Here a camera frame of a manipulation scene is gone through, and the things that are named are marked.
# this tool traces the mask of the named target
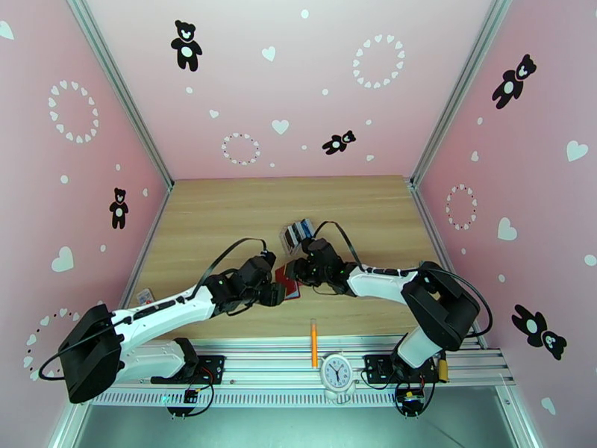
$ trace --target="wooden table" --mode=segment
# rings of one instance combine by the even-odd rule
[[[263,238],[285,257],[279,234],[296,220],[318,226],[337,221],[361,261],[375,267],[415,267],[437,261],[431,241],[401,176],[251,178],[178,181],[151,243],[134,295],[149,287],[156,299],[194,285],[212,261],[241,237]],[[333,225],[323,228],[338,254],[351,256]],[[237,247],[216,270],[239,267],[260,252],[258,242]],[[329,292],[327,286],[319,291]],[[129,307],[139,303],[135,296]],[[322,296],[301,287],[301,298],[275,308],[258,305],[236,317],[221,315],[164,337],[230,338],[308,336],[310,319],[320,335],[388,335],[411,330],[408,308],[375,298]]]

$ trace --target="orange pencil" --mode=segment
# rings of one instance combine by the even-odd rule
[[[311,366],[317,367],[317,320],[311,319]]]

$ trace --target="wire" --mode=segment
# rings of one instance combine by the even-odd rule
[[[457,275],[456,273],[452,273],[452,272],[449,272],[447,270],[442,270],[442,269],[433,269],[431,271],[443,273],[445,275],[451,276],[452,278],[455,278],[458,281],[465,284],[466,286],[470,287],[470,289],[477,295],[477,297],[480,299],[481,303],[485,307],[485,311],[487,311],[487,327],[484,330],[481,330],[479,333],[474,332],[472,335],[467,335],[465,337],[477,337],[477,336],[482,336],[482,335],[485,335],[486,333],[488,333],[491,330],[491,328],[493,327],[493,313],[491,312],[490,306],[487,304],[487,301],[481,295],[481,292],[479,292],[474,285],[472,285],[470,282],[465,280],[465,278]]]
[[[197,292],[199,291],[199,288],[205,283],[205,280],[209,277],[209,275],[211,275],[211,273],[213,272],[213,269],[216,268],[218,266],[218,264],[228,255],[231,253],[231,251],[236,248],[237,246],[239,246],[241,243],[245,243],[248,240],[256,240],[256,241],[260,241],[261,244],[263,245],[263,251],[267,251],[267,243],[264,239],[262,238],[253,238],[253,237],[245,237],[245,238],[241,238],[240,240],[235,241],[234,243],[232,243],[222,254],[220,254],[218,256],[218,258],[212,262],[212,264],[207,268],[207,270],[205,270],[205,273],[203,273],[203,276],[197,281],[197,285],[195,286],[195,288],[193,289],[193,292],[191,293],[191,295],[187,298],[187,300],[192,300],[195,298],[195,295],[197,295]]]
[[[105,332],[110,331],[111,329],[114,329],[115,327],[117,327],[118,325],[120,325],[121,323],[130,323],[131,322],[131,318],[130,317],[126,317],[122,320],[120,320],[119,322],[116,322],[113,325],[109,325],[107,327],[105,327],[104,329],[100,330],[99,332],[94,333],[93,335],[84,337],[83,339],[77,341],[74,344],[71,344],[70,346],[68,346],[65,349],[62,349],[58,352],[56,352],[55,354],[53,354],[48,360],[46,360],[46,362],[44,364],[42,364],[40,371],[38,372],[38,375],[40,377],[40,379],[42,380],[47,380],[49,382],[52,381],[57,381],[57,380],[64,380],[64,376],[62,377],[48,377],[46,374],[43,373],[43,370],[50,364],[52,363],[56,358],[59,358],[61,355],[64,355],[67,352],[70,352],[71,350],[73,350],[75,347],[79,347],[81,344],[86,343],[89,340],[92,340],[95,337],[98,337],[99,335],[104,334]]]
[[[348,235],[346,234],[346,232],[344,232],[344,229],[342,227],[340,227],[340,224],[336,223],[335,221],[324,221],[323,223],[321,223],[319,225],[319,227],[317,229],[315,229],[315,232],[313,233],[313,238],[317,237],[317,234],[319,233],[321,228],[324,225],[329,224],[329,223],[335,225],[338,228],[338,230],[340,231],[340,234],[342,234],[342,237],[344,238],[344,241],[346,242],[346,245],[348,245],[348,249],[350,250],[352,257],[354,258],[354,261],[357,263],[360,271],[364,272],[365,269],[363,268],[363,263],[360,261],[359,256],[358,256],[356,250],[354,249],[354,246],[352,246],[352,242],[348,238]]]
[[[396,374],[396,372],[394,371],[393,373],[390,374],[390,377],[387,378],[387,382],[383,387],[374,387],[373,385],[370,385],[367,380],[363,377],[363,373],[366,372],[365,369],[363,369],[362,371],[360,371],[360,377],[363,380],[363,383],[365,385],[367,385],[369,388],[373,388],[374,390],[385,390],[388,385],[390,384],[390,382],[392,381],[392,377],[394,377],[394,374]]]

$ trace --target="pink wallpaper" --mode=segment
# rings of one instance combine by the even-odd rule
[[[597,435],[596,11],[515,0],[422,185],[457,271],[493,308],[487,339],[547,447]],[[518,72],[526,54],[535,72],[528,60]],[[500,86],[519,97],[497,109]]]
[[[411,174],[491,2],[87,1],[174,179]]]
[[[90,306],[116,307],[165,187],[65,0],[0,0],[0,56],[0,444],[44,447],[66,389],[36,371]]]

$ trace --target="white clock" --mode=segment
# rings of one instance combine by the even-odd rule
[[[327,356],[322,364],[319,374],[325,387],[325,397],[337,401],[341,396],[350,396],[354,393],[356,383],[352,375],[352,367],[346,357],[339,353]]]

